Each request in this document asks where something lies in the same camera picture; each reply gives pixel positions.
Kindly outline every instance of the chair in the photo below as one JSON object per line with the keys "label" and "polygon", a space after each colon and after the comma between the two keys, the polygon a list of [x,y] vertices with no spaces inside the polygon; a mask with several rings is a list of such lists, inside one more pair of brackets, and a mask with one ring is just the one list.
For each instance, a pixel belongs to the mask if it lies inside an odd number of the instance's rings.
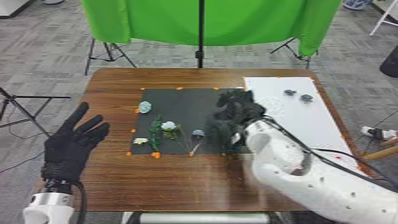
{"label": "chair", "polygon": [[396,4],[398,4],[398,0],[395,0],[391,6],[389,6],[389,8],[387,8],[387,11],[386,11],[386,13],[384,13],[384,15],[382,15],[382,18],[380,18],[379,22],[377,22],[377,26],[375,26],[375,29],[373,29],[373,31],[371,31],[371,33],[370,33],[370,36],[373,36],[373,34],[375,34],[377,30],[379,30],[379,27],[380,27],[382,23],[387,23],[389,25],[398,26],[396,23],[393,23],[393,22],[389,22],[389,21],[386,20],[387,15],[389,15],[389,13],[391,13],[391,11],[393,11],[393,9],[395,9]]}

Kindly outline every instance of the light stand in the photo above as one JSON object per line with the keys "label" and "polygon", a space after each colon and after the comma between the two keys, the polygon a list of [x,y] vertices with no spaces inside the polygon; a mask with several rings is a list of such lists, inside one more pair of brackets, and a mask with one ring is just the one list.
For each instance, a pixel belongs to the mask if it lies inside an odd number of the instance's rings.
{"label": "light stand", "polygon": [[199,0],[199,49],[196,51],[197,58],[197,68],[203,68],[203,59],[204,59],[204,0]]}
{"label": "light stand", "polygon": [[292,38],[292,39],[286,41],[286,43],[277,47],[277,49],[270,52],[270,54],[274,54],[274,53],[283,49],[283,47],[286,47],[286,48],[290,49],[292,53],[293,53],[295,58],[297,58],[300,61],[306,61],[306,69],[309,69],[311,57],[308,57],[308,59],[306,59],[306,57],[295,53],[295,51],[293,51],[293,49],[292,49],[292,47],[290,47],[290,43],[293,42],[295,39],[297,39],[297,38]]}
{"label": "light stand", "polygon": [[[121,47],[117,46],[116,43],[103,43],[105,54],[107,54],[109,58],[93,57],[94,47],[96,47],[96,39],[93,38],[93,41],[91,41],[91,50],[89,50],[89,58],[87,58],[87,65],[85,65],[85,73],[84,73],[85,76],[89,74],[89,68],[91,68],[91,61],[93,60],[101,60],[101,61],[107,61],[107,62],[116,62],[117,59],[125,57],[126,60],[128,60],[128,62],[130,62],[130,64],[132,64],[132,66],[137,68],[137,66],[133,64],[133,61],[132,61],[132,59],[130,59],[130,57],[128,57],[128,55],[126,55],[125,51],[121,50]],[[114,57],[114,52],[112,52],[114,50],[117,50],[121,52],[121,56],[119,57]]]}
{"label": "light stand", "polygon": [[[66,96],[16,96],[16,95],[9,95],[9,93],[5,92],[2,87],[0,87],[0,94],[4,96],[4,105],[2,105],[2,110],[0,110],[0,121],[4,119],[4,113],[5,113],[5,109],[7,109],[9,103],[14,105],[16,109],[21,111],[21,113],[23,113],[23,115],[27,117],[20,121],[14,121],[14,122],[0,125],[0,128],[5,128],[9,126],[13,126],[16,124],[21,124],[21,123],[30,121],[34,123],[37,129],[41,130],[43,134],[46,135],[46,137],[50,137],[50,134],[48,134],[45,128],[41,127],[41,124],[36,121],[36,118],[39,116],[39,113],[41,113],[41,111],[43,111],[43,109],[45,109],[52,99],[71,99],[71,97],[66,97]],[[21,104],[18,103],[16,99],[46,99],[46,102],[41,105],[41,108],[39,108],[39,110],[36,111],[34,114],[30,114],[30,112],[23,108]]]}

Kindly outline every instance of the tripod stand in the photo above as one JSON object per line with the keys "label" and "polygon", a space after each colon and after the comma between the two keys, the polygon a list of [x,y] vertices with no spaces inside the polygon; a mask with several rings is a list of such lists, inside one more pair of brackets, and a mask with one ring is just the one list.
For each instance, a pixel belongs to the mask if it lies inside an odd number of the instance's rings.
{"label": "tripod stand", "polygon": [[[125,51],[121,50],[121,47],[117,46],[116,43],[103,43],[103,47],[105,47],[105,53],[109,58],[100,58],[100,55],[98,57],[93,56],[93,52],[94,52],[94,47],[96,47],[96,39],[93,38],[91,40],[91,50],[89,50],[89,57],[87,57],[87,64],[85,64],[85,72],[84,72],[84,75],[87,76],[89,75],[89,68],[91,68],[91,61],[93,60],[101,60],[101,61],[107,61],[107,62],[116,62],[119,58],[126,58],[128,60],[128,63],[132,64],[132,66],[137,68],[135,64],[133,64],[133,61],[125,53]],[[119,51],[121,53],[121,56],[119,57],[114,57],[114,50]]]}
{"label": "tripod stand", "polygon": [[[27,116],[27,118],[21,119],[20,121],[14,121],[14,122],[0,125],[0,128],[9,127],[9,126],[13,126],[16,124],[21,124],[21,123],[30,121],[34,123],[37,129],[41,130],[43,134],[46,135],[46,137],[50,137],[50,134],[48,134],[45,128],[41,127],[41,124],[36,121],[36,117],[39,116],[39,113],[41,113],[52,99],[71,99],[71,97],[68,97],[68,96],[16,96],[16,95],[9,95],[9,93],[5,92],[2,87],[0,87],[0,94],[4,95],[4,106],[2,106],[2,110],[0,110],[0,121],[4,119],[4,113],[5,113],[9,103],[14,105],[16,109],[21,111],[23,115]],[[39,110],[36,111],[34,114],[30,114],[30,112],[23,108],[21,104],[18,103],[16,99],[46,99],[46,102],[41,105],[41,108],[39,108]]]}
{"label": "tripod stand", "polygon": [[277,49],[270,52],[270,54],[274,54],[274,53],[281,50],[281,48],[286,47],[286,48],[290,49],[290,51],[292,51],[292,54],[293,54],[295,58],[297,58],[300,61],[306,61],[306,69],[309,69],[311,57],[306,58],[302,55],[299,55],[299,54],[295,53],[292,47],[290,47],[290,43],[293,42],[295,39],[297,39],[297,38],[293,37],[293,38],[286,41],[286,43],[277,47]]}

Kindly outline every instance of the black glove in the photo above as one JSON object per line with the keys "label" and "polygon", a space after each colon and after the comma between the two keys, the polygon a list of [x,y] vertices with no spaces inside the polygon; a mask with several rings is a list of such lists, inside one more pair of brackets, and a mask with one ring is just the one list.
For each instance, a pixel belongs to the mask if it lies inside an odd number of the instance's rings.
{"label": "black glove", "polygon": [[96,117],[75,129],[77,123],[89,110],[89,104],[82,103],[68,118],[57,133],[45,142],[45,166],[41,170],[43,179],[68,181],[80,180],[91,150],[109,135],[109,123],[103,116]]}

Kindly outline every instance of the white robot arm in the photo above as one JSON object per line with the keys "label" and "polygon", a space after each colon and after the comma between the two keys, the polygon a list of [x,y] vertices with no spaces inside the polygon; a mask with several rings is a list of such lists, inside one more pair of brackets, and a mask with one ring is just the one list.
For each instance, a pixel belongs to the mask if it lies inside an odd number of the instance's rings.
{"label": "white robot arm", "polygon": [[[245,139],[261,184],[331,220],[350,224],[398,224],[398,194],[304,153],[297,142],[263,120],[249,125]],[[327,159],[366,176],[334,156]]]}
{"label": "white robot arm", "polygon": [[68,224],[75,211],[73,201],[71,194],[37,193],[23,210],[25,224]]}

